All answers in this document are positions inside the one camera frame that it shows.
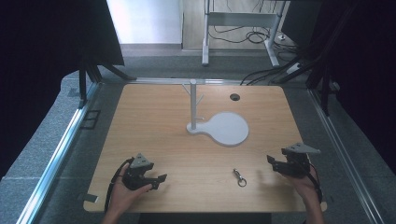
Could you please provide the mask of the white metal desk frame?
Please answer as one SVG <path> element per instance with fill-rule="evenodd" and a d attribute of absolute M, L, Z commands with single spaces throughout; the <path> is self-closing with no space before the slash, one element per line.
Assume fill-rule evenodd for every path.
<path fill-rule="evenodd" d="M 216 12 L 210 10 L 210 0 L 205 0 L 204 15 L 204 39 L 202 46 L 202 65 L 209 65 L 209 27 L 210 26 L 243 26 L 263 27 L 270 29 L 270 36 L 264 41 L 264 46 L 273 67 L 279 67 L 274 44 L 277 29 L 282 19 L 286 2 L 280 4 L 277 13 L 238 13 L 238 12 Z"/>

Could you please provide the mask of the aluminium rail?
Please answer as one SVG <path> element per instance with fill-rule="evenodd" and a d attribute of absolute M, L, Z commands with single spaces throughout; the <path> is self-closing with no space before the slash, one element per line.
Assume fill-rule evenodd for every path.
<path fill-rule="evenodd" d="M 96 94 L 98 88 L 98 83 L 92 83 L 89 87 L 87 93 L 88 102 L 84 106 L 79 107 L 73 114 L 73 117 L 69 121 L 60 142 L 55 148 L 55 151 L 46 166 L 46 169 L 38 179 L 35 189 L 24 206 L 16 224 L 32 224 L 34 222 L 35 217 L 51 188 L 52 182 L 62 165 L 65 155 L 77 134 L 83 118 L 88 111 L 88 107 L 91 105 L 92 97 Z"/>
<path fill-rule="evenodd" d="M 233 79 L 217 78 L 158 78 L 158 77 L 138 77 L 136 80 L 129 80 L 129 84 L 159 84 L 159 85 L 181 85 L 190 84 L 195 79 L 199 85 L 240 85 L 242 81 Z"/>
<path fill-rule="evenodd" d="M 371 224 L 385 224 L 384 219 L 382 218 L 375 204 L 375 200 L 367 189 L 364 181 L 361 178 L 360 173 L 358 172 L 352 159 L 347 153 L 347 149 L 343 141 L 341 140 L 339 133 L 334 127 L 331 118 L 321 108 L 319 96 L 312 90 L 308 90 L 307 94 L 312 100 L 312 103 L 322 122 L 322 125 L 324 126 L 324 129 L 332 142 L 333 148 L 340 162 L 343 165 L 346 175 L 355 193 L 357 194 L 357 197 L 361 203 L 361 207 L 363 208 L 366 216 L 368 217 L 369 222 Z"/>

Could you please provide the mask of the person's left hand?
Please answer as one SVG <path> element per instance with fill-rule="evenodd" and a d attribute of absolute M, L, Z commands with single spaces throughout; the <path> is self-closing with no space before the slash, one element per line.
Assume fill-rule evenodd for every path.
<path fill-rule="evenodd" d="M 137 190 L 127 189 L 122 183 L 124 172 L 129 164 L 126 163 L 120 170 L 120 174 L 114 182 L 114 187 L 110 196 L 107 211 L 119 211 L 122 214 L 126 212 L 134 203 L 134 201 L 143 193 L 151 189 L 151 185 L 146 185 Z"/>

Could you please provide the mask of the black metal stand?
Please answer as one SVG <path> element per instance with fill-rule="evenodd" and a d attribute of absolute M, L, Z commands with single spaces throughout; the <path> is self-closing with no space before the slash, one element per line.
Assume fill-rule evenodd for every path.
<path fill-rule="evenodd" d="M 316 88 L 318 84 L 321 84 L 321 90 L 319 92 L 319 106 L 324 114 L 329 116 L 328 96 L 330 93 L 330 75 L 328 74 L 328 65 L 326 63 L 325 56 L 318 56 L 314 61 L 306 63 L 296 71 L 292 72 L 290 75 L 286 75 L 280 80 L 277 80 L 276 84 L 284 84 L 303 74 L 304 72 L 307 72 L 308 70 L 310 70 L 311 73 L 305 82 L 305 86 L 311 90 Z"/>
<path fill-rule="evenodd" d="M 88 102 L 87 78 L 89 78 L 92 83 L 99 83 L 103 79 L 98 68 L 99 65 L 103 66 L 105 69 L 124 80 L 136 80 L 136 77 L 126 75 L 113 64 L 97 59 L 92 60 L 90 58 L 83 58 L 80 62 L 80 67 L 78 70 L 80 98 L 78 105 L 79 108 L 82 108 Z"/>

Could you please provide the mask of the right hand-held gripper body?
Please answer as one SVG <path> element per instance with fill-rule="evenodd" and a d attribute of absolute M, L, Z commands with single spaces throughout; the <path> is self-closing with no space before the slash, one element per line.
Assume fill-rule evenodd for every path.
<path fill-rule="evenodd" d="M 308 146 L 304 143 L 296 143 L 281 149 L 281 153 L 286 157 L 286 162 L 278 161 L 279 172 L 282 175 L 303 178 L 310 172 L 309 154 L 319 154 L 320 150 Z"/>

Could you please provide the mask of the white power strip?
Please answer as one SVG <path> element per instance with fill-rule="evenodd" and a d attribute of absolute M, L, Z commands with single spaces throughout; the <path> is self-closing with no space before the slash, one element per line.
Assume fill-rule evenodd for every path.
<path fill-rule="evenodd" d="M 302 65 L 301 65 L 300 63 L 295 63 L 294 65 L 292 65 L 292 66 L 287 70 L 287 74 L 289 75 L 289 74 L 291 74 L 291 73 L 293 73 L 293 72 L 299 70 L 301 66 L 302 66 Z"/>

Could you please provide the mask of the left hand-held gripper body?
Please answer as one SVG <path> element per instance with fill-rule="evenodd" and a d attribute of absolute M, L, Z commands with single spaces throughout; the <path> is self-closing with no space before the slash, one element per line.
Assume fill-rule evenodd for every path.
<path fill-rule="evenodd" d="M 153 162 L 150 162 L 142 153 L 138 153 L 132 158 L 130 165 L 124 172 L 122 183 L 130 190 L 137 190 L 154 183 L 161 184 L 158 182 L 158 177 L 145 177 L 146 171 L 151 170 L 153 166 Z"/>

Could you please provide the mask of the black rectangular frame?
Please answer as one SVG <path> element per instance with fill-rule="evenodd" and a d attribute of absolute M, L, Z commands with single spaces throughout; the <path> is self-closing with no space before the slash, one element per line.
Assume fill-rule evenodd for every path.
<path fill-rule="evenodd" d="M 89 110 L 84 116 L 80 128 L 82 130 L 93 130 L 99 120 L 100 114 L 100 110 Z"/>

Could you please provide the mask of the white hook stand with base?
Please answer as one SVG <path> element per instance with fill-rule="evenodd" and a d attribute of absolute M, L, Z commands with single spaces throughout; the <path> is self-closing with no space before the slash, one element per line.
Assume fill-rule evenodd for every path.
<path fill-rule="evenodd" d="M 183 88 L 190 96 L 191 121 L 186 129 L 190 134 L 204 134 L 214 142 L 225 147 L 236 147 L 242 144 L 249 134 L 248 122 L 239 114 L 223 111 L 215 114 L 209 120 L 198 122 L 197 106 L 203 96 L 197 97 L 197 81 L 190 80 L 189 88 Z"/>

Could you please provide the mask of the person's right hand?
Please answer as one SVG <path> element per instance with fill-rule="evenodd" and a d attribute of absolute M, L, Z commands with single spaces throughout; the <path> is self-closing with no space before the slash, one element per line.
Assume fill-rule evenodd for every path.
<path fill-rule="evenodd" d="M 294 186 L 297 193 L 302 197 L 305 205 L 310 204 L 320 206 L 315 185 L 308 176 L 305 176 L 304 178 L 296 178 L 284 175 L 284 177 L 287 178 Z"/>

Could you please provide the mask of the black curtain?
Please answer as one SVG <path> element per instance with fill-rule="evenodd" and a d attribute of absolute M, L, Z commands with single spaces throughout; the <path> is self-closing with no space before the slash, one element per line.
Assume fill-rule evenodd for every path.
<path fill-rule="evenodd" d="M 0 0 L 0 179 L 85 60 L 124 64 L 107 0 Z"/>
<path fill-rule="evenodd" d="M 315 58 L 348 9 L 326 64 L 337 100 L 396 174 L 396 0 L 291 0 L 281 31 Z"/>

